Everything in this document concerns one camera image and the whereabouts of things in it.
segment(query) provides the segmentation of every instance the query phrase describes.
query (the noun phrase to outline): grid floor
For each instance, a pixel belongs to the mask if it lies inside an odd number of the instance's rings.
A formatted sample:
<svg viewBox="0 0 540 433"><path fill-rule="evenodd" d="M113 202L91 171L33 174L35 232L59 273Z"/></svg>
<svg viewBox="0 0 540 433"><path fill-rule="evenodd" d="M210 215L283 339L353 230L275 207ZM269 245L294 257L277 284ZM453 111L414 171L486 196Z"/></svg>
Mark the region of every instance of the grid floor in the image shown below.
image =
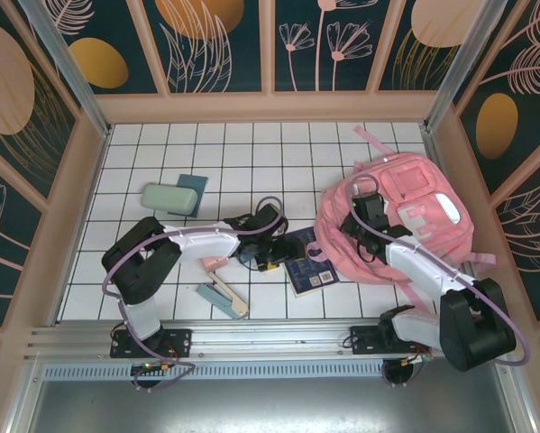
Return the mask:
<svg viewBox="0 0 540 433"><path fill-rule="evenodd" d="M320 191L350 174L354 161L380 156L353 132L357 124L397 152L426 155L413 123L116 125L58 319L120 318L114 300L100 289L101 257L143 217L156 216L168 226L204 226L248 213L263 197L277 195L289 230L312 226ZM175 185L182 173L209 178L198 218L141 206L147 183ZM375 318L407 303L399 288L342 276L335 286L296 298L281 267L251 272L235 259L217 274L248 303L249 319ZM209 281L201 262L177 265L156 294L160 318L227 319L196 294L197 285ZM419 294L432 305L424 292Z"/></svg>

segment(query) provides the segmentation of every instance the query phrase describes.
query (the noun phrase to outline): book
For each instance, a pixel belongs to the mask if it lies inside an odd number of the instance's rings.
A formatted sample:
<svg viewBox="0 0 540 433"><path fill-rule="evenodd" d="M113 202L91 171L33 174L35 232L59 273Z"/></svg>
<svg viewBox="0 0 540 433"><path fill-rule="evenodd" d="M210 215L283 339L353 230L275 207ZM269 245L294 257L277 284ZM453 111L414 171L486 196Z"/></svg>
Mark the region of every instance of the book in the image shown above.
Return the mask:
<svg viewBox="0 0 540 433"><path fill-rule="evenodd" d="M299 239L307 246L316 240L316 235L313 227L307 227L287 233L286 238ZM291 287L297 297L321 290L326 286L336 284L340 281L334 265L329 260L325 262L314 262L306 258L294 262L286 262L285 264Z"/></svg>

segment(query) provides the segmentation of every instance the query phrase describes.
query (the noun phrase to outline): purple cable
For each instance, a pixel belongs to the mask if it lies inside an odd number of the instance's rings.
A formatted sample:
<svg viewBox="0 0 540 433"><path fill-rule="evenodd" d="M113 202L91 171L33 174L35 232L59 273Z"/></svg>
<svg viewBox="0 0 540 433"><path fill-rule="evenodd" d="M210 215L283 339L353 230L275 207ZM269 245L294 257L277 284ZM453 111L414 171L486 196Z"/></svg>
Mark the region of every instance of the purple cable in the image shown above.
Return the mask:
<svg viewBox="0 0 540 433"><path fill-rule="evenodd" d="M518 329L518 327L515 325L515 323L508 317L508 315L504 311L502 311L502 309L498 305L496 305L494 302L492 302L486 296L482 295L482 293L478 289L476 289L474 286L472 286L469 282L467 282L466 280L460 278L455 272L452 272L450 270L450 268L448 266L445 266L440 260L436 260L434 258L434 256L432 254L426 252L424 250L424 248L417 248L416 249L416 247L414 245L409 244L408 242L396 239L395 237L388 236L388 235L386 235L386 234L384 234L382 232L379 232L378 230L368 226L366 223L364 223L360 219L360 217L356 213L355 209L353 208L352 190L353 190L353 186L355 185L356 180L364 179L364 178L370 179L370 180L372 180L374 182L374 185L376 186L376 191L378 191L380 189L380 183L378 182L378 180L376 178L374 178L373 176L371 176L370 174L367 174L367 173L358 173L358 174L356 174L352 178L352 182L350 182L348 184L347 189L346 189L346 197L348 199L348 206L350 207L350 212L352 213L352 216L355 218L355 220L358 222L358 224L360 226L362 226L363 228L365 228L366 230L368 230L370 233L373 233L374 235L376 235L378 237L381 237L382 239L384 239L384 240L386 240L388 242L395 242L398 245L402 245L402 246L406 247L407 249L414 251L414 253L419 253L420 255L424 256L430 262L432 262L437 267L439 267L440 269L445 271L451 277L452 281L458 281L466 289L468 289L474 295L476 295L476 298L480 299L486 305L488 305L491 309L493 309L496 312L496 314L498 314L500 316L500 318L502 320L504 320L504 322L506 322L506 324L512 329L512 331L514 331L514 333L518 337L518 340L520 340L520 344L524 348L524 357L522 359L520 359L519 361L505 361L505 360L502 360L502 359L495 359L494 362L496 364L507 365L507 366L510 366L510 367L519 367L520 365L526 364L530 360L530 345L526 341L526 337L524 336L524 334L522 334L522 331L520 331Z"/></svg>
<svg viewBox="0 0 540 433"><path fill-rule="evenodd" d="M267 200L275 200L278 205L278 216L276 216L276 219L274 219L271 223L269 223L267 226L263 228L258 228L256 230L233 230L231 228L219 228L219 227L196 227L196 228L183 228L179 230L172 230L171 232L165 232L160 235L155 235L154 237L151 237L150 239L146 239L143 242L140 242L137 244L131 251L127 252L124 257L119 259L117 263L109 270L107 275L104 278L104 281L101 284L101 290L102 292L112 298L118 299L118 308L119 312L121 313L122 317L124 318L124 324L127 327L127 331L132 336L133 340L137 345L145 351L146 354L151 355L152 357L159 359L165 364L172 364L172 365L180 365L184 367L189 367L185 372L179 374L178 376L174 377L173 379L162 381L162 383L154 386L153 388L148 388L147 392L151 392L151 390L158 391L160 389L163 389L167 386L170 386L171 384L178 382L182 377L192 373L196 369L196 365L192 363L185 363L182 361L176 361L173 358L168 358L167 356L162 356L160 354L157 354L156 352L152 351L148 346L146 346L139 337L135 335L135 332L133 332L133 328L131 327L129 320L127 319L127 313L125 312L125 306L124 306L124 298L120 293L113 293L107 289L107 285L109 284L109 281L113 278L115 273L121 268L125 262L127 262L134 254L138 253L141 249L146 247L149 244L153 244L154 242L159 241L160 239L165 239L170 236L183 236L183 235L191 235L194 233L227 233L229 235L258 235L260 233L265 232L272 226L274 226L276 223L280 221L280 219L283 217L283 203L281 200L274 196L267 196L264 197L260 203L258 203L257 209L260 208L260 204L262 202L265 202ZM138 374L133 377L133 383L135 384L137 390L139 391L141 387L137 383L137 378L139 377Z"/></svg>

